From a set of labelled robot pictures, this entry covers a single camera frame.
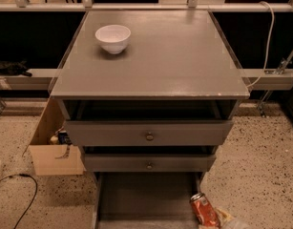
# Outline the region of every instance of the black cable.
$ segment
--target black cable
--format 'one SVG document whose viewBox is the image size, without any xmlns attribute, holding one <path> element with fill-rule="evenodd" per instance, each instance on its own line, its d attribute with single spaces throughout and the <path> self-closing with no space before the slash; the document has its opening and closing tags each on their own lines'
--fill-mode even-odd
<svg viewBox="0 0 293 229">
<path fill-rule="evenodd" d="M 37 192 L 38 192 L 38 183 L 37 183 L 37 181 L 32 176 L 30 176 L 28 174 L 20 173 L 20 174 L 10 175 L 10 176 L 7 176 L 7 177 L 4 177 L 4 178 L 0 179 L 0 182 L 3 181 L 3 180 L 5 180 L 5 179 L 7 179 L 7 178 L 13 178 L 15 176 L 31 178 L 34 181 L 35 189 L 34 189 L 34 194 L 33 194 L 33 197 L 31 199 L 31 202 L 30 202 L 29 206 L 26 208 L 26 210 L 24 211 L 24 213 L 22 214 L 22 216 L 20 217 L 20 219 L 16 222 L 15 226 L 13 227 L 13 229 L 15 229 L 18 226 L 18 224 L 20 223 L 22 217 L 24 217 L 25 214 L 27 213 L 27 211 L 30 209 L 30 207 L 31 207 L 31 205 L 32 205 L 32 203 L 34 201 L 34 198 L 35 198 L 35 196 L 37 195 Z"/>
</svg>

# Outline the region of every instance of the red soda can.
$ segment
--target red soda can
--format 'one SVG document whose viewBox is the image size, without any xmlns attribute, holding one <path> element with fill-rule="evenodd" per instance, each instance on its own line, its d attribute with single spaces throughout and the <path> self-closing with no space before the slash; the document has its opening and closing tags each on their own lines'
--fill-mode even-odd
<svg viewBox="0 0 293 229">
<path fill-rule="evenodd" d="M 204 193 L 193 195 L 190 203 L 201 225 L 220 228 L 220 219 Z"/>
</svg>

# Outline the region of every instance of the bottom drawer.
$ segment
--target bottom drawer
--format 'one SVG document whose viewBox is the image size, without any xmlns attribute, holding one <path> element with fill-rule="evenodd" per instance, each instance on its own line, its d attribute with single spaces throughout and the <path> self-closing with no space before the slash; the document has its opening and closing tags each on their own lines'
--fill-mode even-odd
<svg viewBox="0 0 293 229">
<path fill-rule="evenodd" d="M 89 172 L 207 172 L 215 155 L 118 155 L 84 156 Z"/>
</svg>

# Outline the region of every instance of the white bowl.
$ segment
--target white bowl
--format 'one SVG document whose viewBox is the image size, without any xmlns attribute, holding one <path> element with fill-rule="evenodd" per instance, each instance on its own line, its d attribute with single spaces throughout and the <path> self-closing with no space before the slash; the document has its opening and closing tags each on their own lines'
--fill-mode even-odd
<svg viewBox="0 0 293 229">
<path fill-rule="evenodd" d="M 130 30 L 120 25 L 102 27 L 95 33 L 101 48 L 111 54 L 118 54 L 126 49 L 130 35 Z"/>
</svg>

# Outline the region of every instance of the cable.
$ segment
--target cable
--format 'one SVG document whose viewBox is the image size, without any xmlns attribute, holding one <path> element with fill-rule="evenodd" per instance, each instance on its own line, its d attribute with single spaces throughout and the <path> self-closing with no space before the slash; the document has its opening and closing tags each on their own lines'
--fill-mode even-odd
<svg viewBox="0 0 293 229">
<path fill-rule="evenodd" d="M 32 205 L 32 203 L 34 201 L 34 198 L 35 198 L 35 196 L 37 195 L 37 192 L 38 192 L 38 183 L 32 176 L 30 176 L 28 174 L 23 174 L 23 173 L 14 174 L 14 175 L 4 177 L 4 178 L 0 179 L 0 182 L 5 180 L 5 179 L 7 179 L 7 178 L 13 178 L 13 177 L 28 177 L 28 178 L 31 178 L 34 181 L 34 184 L 35 184 L 34 194 L 33 194 L 33 197 L 31 199 L 31 202 L 30 202 L 29 206 L 26 208 L 26 210 L 24 211 L 24 213 L 22 214 L 22 216 L 20 217 L 20 219 L 16 222 L 15 226 L 13 227 L 13 229 L 15 229 L 18 226 L 18 224 L 20 223 L 22 217 L 24 217 L 25 214 L 27 213 L 27 211 L 30 209 L 30 207 L 31 207 L 31 205 Z"/>
<path fill-rule="evenodd" d="M 270 30 L 269 30 L 269 34 L 268 34 L 268 39 L 267 39 L 267 45 L 266 45 L 266 55 L 265 55 L 265 59 L 264 59 L 264 63 L 263 63 L 263 67 L 262 69 L 265 70 L 266 69 L 266 65 L 267 65 L 267 61 L 268 61 L 268 55 L 269 55 L 269 45 L 270 45 L 270 40 L 271 40 L 271 33 L 272 33 L 272 29 L 273 29 L 273 24 L 274 24 L 274 20 L 275 20 L 275 16 L 274 16 L 274 12 L 271 8 L 271 6 L 267 3 L 267 2 L 263 2 L 261 1 L 260 4 L 264 5 L 265 7 L 268 7 L 271 11 L 271 26 L 270 26 Z M 247 88 L 252 87 L 253 85 L 255 85 L 262 77 L 262 74 L 250 85 L 247 86 Z"/>
</svg>

